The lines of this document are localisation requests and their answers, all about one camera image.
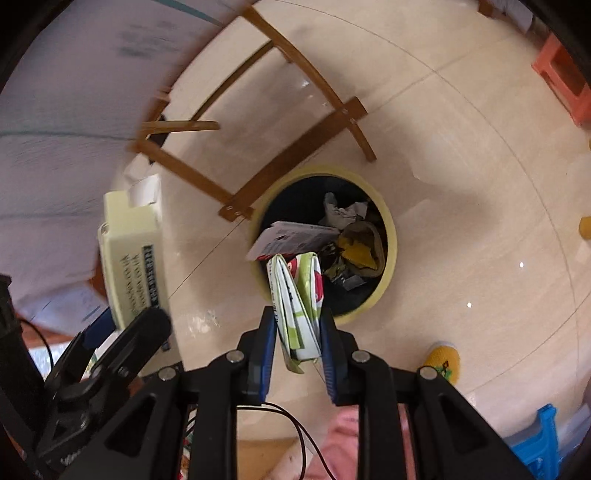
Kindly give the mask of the right yellow slipper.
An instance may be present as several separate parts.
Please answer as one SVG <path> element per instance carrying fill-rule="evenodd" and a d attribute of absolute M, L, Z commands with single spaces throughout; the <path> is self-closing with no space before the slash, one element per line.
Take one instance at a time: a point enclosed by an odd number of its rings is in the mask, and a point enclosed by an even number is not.
<path fill-rule="evenodd" d="M 424 365 L 433 367 L 452 385 L 456 385 L 460 380 L 460 353 L 456 346 L 449 342 L 434 344 L 427 354 Z"/>

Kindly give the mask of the green cream carton box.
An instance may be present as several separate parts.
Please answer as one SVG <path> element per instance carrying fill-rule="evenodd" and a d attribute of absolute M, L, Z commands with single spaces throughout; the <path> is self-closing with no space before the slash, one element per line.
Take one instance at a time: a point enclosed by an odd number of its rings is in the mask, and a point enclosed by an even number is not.
<path fill-rule="evenodd" d="M 114 323 L 122 331 L 147 308 L 169 310 L 160 176 L 106 193 L 103 207 L 97 233 L 100 263 Z"/>

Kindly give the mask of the yellow snack wrapper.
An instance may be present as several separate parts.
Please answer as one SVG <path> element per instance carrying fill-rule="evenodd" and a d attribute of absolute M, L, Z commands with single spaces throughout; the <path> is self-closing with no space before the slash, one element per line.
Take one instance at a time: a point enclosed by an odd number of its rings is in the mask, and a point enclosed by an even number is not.
<path fill-rule="evenodd" d="M 356 275 L 379 277 L 386 267 L 386 253 L 377 228 L 367 221 L 346 226 L 337 239 L 342 260 Z"/>

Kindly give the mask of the black yellow-rimmed trash bin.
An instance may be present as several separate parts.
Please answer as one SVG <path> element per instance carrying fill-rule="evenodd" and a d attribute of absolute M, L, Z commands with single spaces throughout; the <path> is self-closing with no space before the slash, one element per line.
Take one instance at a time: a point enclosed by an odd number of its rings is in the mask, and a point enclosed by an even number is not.
<path fill-rule="evenodd" d="M 318 256 L 324 303 L 345 325 L 372 308 L 394 275 L 398 239 L 381 194 L 362 177 L 338 167 L 294 170 L 263 194 L 252 219 L 252 261 L 270 290 L 267 263 L 276 255 Z"/>

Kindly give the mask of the blue plastic stool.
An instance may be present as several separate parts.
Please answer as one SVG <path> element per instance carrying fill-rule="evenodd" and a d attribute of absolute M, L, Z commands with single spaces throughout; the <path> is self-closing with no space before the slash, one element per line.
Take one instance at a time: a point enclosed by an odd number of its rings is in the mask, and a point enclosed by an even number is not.
<path fill-rule="evenodd" d="M 559 442 L 555 417 L 557 409 L 546 404 L 535 421 L 505 439 L 513 453 L 536 479 L 557 479 L 560 470 Z"/>

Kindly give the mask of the yellow plastic stool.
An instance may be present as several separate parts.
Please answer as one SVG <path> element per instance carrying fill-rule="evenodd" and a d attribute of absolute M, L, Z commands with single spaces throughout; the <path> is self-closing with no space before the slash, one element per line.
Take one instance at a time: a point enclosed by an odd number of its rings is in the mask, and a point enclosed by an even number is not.
<path fill-rule="evenodd" d="M 585 216 L 585 217 L 581 218 L 581 220 L 579 222 L 579 226 L 578 226 L 578 232 L 579 232 L 579 235 L 581 236 L 582 239 L 584 239 L 586 241 L 591 240 L 591 217 L 590 216 Z"/>

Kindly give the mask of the wooden table leg frame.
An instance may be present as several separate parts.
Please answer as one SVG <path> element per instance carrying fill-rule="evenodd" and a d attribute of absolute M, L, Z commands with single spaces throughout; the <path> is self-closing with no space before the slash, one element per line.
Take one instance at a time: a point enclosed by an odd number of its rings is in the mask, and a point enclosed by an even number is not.
<path fill-rule="evenodd" d="M 327 167 L 381 167 L 374 123 L 401 53 L 324 12 L 264 1 L 243 9 L 148 110 L 179 131 L 136 137 L 123 178 L 160 178 L 172 228 L 256 220 L 281 182 Z"/>

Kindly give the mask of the white plastic wrapper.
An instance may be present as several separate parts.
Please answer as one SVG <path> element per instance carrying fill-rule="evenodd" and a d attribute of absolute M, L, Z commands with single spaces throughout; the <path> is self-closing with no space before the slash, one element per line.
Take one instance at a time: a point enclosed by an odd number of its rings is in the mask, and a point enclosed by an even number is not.
<path fill-rule="evenodd" d="M 325 194 L 324 207 L 325 219 L 322 220 L 322 224 L 339 229 L 339 231 L 346 229 L 358 220 L 365 219 L 368 210 L 367 202 L 355 202 L 346 208 L 339 207 L 332 192 Z"/>

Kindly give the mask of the green white snack wrapper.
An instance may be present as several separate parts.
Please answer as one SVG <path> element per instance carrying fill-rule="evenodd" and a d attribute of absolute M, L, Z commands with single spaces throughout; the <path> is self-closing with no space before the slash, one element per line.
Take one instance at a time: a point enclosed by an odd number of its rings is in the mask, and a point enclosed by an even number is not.
<path fill-rule="evenodd" d="M 301 364 L 321 357 L 320 320 L 325 293 L 315 252 L 290 261 L 277 254 L 266 264 L 270 297 L 287 370 L 303 374 Z"/>

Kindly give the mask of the patterned light blue tablecloth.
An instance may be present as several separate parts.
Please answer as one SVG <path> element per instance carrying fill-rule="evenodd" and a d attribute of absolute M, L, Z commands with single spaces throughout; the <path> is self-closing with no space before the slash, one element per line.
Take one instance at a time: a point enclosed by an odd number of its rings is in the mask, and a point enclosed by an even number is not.
<path fill-rule="evenodd" d="M 77 330 L 103 197 L 125 183 L 150 101 L 238 15 L 238 1 L 1 5 L 1 270 L 26 319 Z"/>

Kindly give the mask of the pink plastic stool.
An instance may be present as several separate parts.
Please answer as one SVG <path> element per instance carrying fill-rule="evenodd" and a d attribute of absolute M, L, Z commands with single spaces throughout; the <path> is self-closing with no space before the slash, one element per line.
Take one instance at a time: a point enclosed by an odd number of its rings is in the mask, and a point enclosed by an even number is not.
<path fill-rule="evenodd" d="M 590 123 L 590 85 L 559 39 L 550 34 L 532 64 L 576 126 Z"/>

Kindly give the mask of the red white chocolate box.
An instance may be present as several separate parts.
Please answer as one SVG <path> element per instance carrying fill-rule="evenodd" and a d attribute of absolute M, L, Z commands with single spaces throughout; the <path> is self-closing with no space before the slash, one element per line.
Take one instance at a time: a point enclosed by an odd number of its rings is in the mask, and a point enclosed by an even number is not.
<path fill-rule="evenodd" d="M 290 256 L 315 251 L 339 234 L 339 229 L 333 227 L 276 221 L 256 238 L 246 259 L 266 260 L 276 254 Z"/>

